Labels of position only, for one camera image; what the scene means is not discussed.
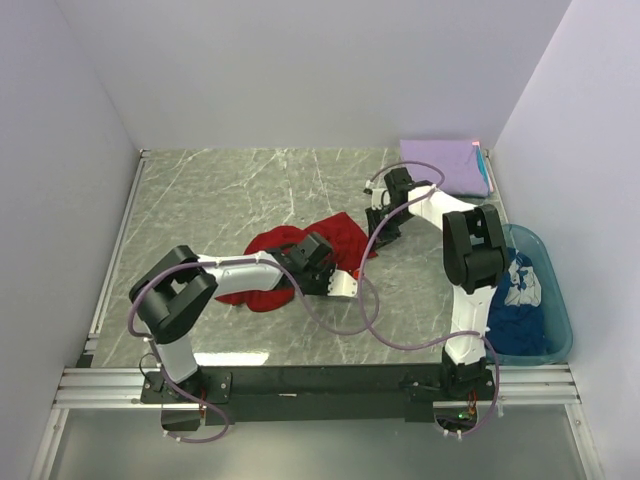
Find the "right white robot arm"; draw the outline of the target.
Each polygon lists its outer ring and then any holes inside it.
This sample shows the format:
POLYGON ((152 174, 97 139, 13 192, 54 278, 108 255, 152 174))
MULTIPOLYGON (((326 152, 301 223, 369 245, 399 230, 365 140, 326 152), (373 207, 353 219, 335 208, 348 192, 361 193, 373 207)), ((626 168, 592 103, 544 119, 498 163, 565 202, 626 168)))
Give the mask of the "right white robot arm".
POLYGON ((400 226, 419 218, 442 233, 443 267, 453 287, 450 337, 444 342, 439 388, 460 399, 485 377, 489 309, 509 266, 500 216, 492 205, 459 200, 428 180, 415 181, 395 164, 384 175, 385 186, 365 183, 371 199, 365 210, 369 250, 400 236, 400 226))

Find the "red t shirt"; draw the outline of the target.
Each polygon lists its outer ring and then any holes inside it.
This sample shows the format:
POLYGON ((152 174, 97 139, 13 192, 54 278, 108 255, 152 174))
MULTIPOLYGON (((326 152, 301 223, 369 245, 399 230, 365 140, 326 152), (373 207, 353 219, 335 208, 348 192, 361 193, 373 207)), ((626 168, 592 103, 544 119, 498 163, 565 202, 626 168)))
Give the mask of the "red t shirt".
MULTIPOLYGON (((359 270, 369 237, 346 213, 339 212, 305 228, 292 225, 277 226, 257 235, 245 248, 245 254, 259 251, 282 251, 286 255, 301 251, 300 257, 310 267, 335 266, 353 273, 359 270)), ((223 304, 246 305, 252 312, 277 310, 291 302, 292 286, 271 291, 250 290, 222 295, 216 300, 223 304)))

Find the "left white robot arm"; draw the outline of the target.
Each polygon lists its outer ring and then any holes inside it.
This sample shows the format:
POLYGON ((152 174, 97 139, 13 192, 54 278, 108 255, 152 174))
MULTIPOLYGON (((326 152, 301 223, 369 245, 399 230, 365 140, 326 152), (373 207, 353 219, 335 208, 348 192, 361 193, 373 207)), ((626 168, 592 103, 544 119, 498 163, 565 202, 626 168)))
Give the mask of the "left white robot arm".
POLYGON ((128 328, 152 343, 167 373, 164 389, 176 401, 186 402, 205 391, 189 332, 210 300, 287 288, 327 296, 337 272, 331 245, 316 233, 299 243, 230 257, 197 255, 180 245, 131 288, 128 328))

